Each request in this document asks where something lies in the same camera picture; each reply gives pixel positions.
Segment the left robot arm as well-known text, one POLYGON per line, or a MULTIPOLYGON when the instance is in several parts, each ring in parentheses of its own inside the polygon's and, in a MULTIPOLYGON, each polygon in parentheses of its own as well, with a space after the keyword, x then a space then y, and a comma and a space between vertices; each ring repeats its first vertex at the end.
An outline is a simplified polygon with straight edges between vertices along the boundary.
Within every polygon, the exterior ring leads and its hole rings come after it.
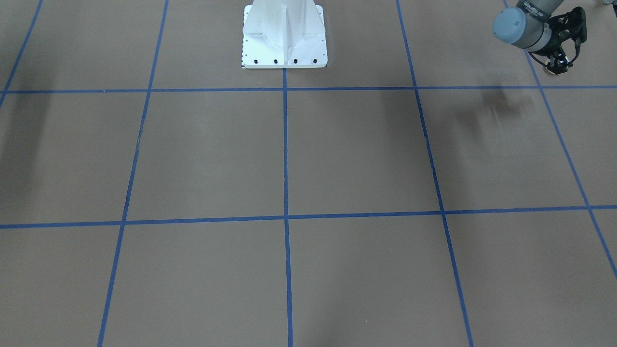
POLYGON ((568 72, 588 40, 586 12, 574 7, 561 15, 554 11, 562 0, 518 0, 496 15, 494 37, 527 52, 552 75, 568 72))

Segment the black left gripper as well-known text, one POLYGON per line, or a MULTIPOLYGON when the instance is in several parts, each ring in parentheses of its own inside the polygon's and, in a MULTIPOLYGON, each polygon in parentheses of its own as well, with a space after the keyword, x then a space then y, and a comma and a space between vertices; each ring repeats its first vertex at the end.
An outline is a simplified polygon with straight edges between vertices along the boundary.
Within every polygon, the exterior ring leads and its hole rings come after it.
POLYGON ((580 48, 588 40, 588 26, 586 11, 582 7, 575 7, 568 13, 553 17, 549 20, 552 37, 547 48, 545 70, 552 75, 560 75, 573 66, 580 55, 580 48), (575 55, 569 59, 563 44, 571 40, 574 44, 575 55))

